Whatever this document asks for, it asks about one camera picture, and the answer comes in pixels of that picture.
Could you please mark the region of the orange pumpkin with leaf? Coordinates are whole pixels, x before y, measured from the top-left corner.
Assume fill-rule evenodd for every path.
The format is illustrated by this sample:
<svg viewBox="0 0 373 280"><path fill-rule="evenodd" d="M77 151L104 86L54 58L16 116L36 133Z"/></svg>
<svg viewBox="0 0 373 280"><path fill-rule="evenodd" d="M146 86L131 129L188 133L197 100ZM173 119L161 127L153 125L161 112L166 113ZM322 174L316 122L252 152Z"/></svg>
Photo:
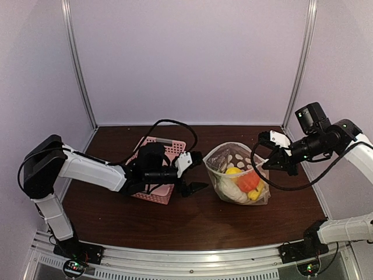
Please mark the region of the orange pumpkin with leaf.
<svg viewBox="0 0 373 280"><path fill-rule="evenodd" d="M255 172L250 172L245 175L239 176L237 180L237 186L242 192L248 193L256 189L259 182L260 177Z"/></svg>

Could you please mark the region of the white wrinkled cabbage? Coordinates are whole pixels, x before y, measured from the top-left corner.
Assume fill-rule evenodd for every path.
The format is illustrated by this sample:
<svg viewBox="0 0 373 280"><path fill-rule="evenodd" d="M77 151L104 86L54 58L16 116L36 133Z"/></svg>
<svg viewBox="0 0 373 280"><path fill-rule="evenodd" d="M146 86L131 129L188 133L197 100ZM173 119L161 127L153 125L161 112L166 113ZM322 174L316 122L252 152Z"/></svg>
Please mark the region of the white wrinkled cabbage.
<svg viewBox="0 0 373 280"><path fill-rule="evenodd" d="M217 183L217 193L222 200L236 204L248 202L246 193L242 192L238 186L230 179L221 177Z"/></svg>

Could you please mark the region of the yellow pear with leaf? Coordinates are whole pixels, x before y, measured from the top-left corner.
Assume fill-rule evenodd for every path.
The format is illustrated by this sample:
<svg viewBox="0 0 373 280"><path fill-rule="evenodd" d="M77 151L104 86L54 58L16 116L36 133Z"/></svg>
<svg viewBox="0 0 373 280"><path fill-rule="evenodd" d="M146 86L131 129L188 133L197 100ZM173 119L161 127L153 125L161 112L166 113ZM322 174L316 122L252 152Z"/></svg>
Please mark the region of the yellow pear with leaf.
<svg viewBox="0 0 373 280"><path fill-rule="evenodd" d="M237 176L242 173L242 170L237 167L229 167L225 174L230 176Z"/></svg>

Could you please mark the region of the clear zip top bag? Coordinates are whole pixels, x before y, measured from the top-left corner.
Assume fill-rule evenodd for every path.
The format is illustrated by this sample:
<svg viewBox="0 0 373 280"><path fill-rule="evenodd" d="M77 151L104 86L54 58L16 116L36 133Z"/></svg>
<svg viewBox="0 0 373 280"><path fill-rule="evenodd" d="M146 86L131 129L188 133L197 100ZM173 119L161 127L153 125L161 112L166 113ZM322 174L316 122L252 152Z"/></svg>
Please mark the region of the clear zip top bag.
<svg viewBox="0 0 373 280"><path fill-rule="evenodd" d="M212 149L204 158L207 173L219 198L237 205L266 205L271 197L266 179L269 172L262 168L265 159L258 155L251 160L251 149L239 142L225 142Z"/></svg>

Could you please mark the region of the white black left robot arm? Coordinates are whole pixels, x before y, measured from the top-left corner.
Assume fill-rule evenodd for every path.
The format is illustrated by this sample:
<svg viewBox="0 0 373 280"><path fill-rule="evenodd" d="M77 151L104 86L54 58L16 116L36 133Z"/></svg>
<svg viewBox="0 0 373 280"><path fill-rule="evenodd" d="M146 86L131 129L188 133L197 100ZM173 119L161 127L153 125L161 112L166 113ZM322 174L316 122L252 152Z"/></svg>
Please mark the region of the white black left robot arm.
<svg viewBox="0 0 373 280"><path fill-rule="evenodd" d="M57 246L71 259L84 253L83 244L54 191L57 178L68 178L106 188L124 196L172 185L183 197L208 186L187 184L184 174L202 163L201 152L186 150L171 156L175 141L144 136L128 159L108 162L65 145L59 135L50 135L22 161L17 171L20 189L34 202L50 227Z"/></svg>

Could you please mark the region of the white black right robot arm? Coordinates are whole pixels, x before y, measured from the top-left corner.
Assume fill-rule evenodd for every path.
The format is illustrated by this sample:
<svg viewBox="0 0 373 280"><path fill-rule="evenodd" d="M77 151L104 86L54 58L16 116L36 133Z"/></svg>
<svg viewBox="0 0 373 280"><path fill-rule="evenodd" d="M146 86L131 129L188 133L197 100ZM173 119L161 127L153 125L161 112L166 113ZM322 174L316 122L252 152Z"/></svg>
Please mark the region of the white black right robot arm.
<svg viewBox="0 0 373 280"><path fill-rule="evenodd" d="M351 120L330 122L318 102L307 104L295 112L305 134L297 141L282 132L261 132L257 145L270 149L261 166L264 170L298 174L298 165L314 167L319 172L309 183L298 187L282 187L298 191L316 186L329 217L316 221L304 233L299 244L303 257L312 257L323 246L339 242L372 242L372 142Z"/></svg>

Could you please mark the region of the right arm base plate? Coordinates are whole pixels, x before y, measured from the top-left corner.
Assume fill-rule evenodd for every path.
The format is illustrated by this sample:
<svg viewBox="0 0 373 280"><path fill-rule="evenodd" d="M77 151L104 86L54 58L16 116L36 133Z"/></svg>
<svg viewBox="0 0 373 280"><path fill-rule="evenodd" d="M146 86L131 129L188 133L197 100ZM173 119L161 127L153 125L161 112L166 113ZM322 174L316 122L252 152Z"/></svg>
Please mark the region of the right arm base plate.
<svg viewBox="0 0 373 280"><path fill-rule="evenodd" d="M293 243L284 242L279 246L278 251L282 263L287 264L326 254L329 252L329 247L326 244L313 244L310 240L302 240Z"/></svg>

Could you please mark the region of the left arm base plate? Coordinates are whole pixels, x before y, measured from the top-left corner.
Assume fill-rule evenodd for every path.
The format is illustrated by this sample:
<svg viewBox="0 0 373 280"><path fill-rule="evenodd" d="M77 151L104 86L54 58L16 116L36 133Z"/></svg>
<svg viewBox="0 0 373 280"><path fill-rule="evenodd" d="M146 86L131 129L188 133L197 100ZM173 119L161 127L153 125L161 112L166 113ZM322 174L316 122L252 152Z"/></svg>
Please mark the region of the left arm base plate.
<svg viewBox="0 0 373 280"><path fill-rule="evenodd" d="M84 243L75 239L56 241L53 253L68 259L78 260L89 264L101 264L104 247Z"/></svg>

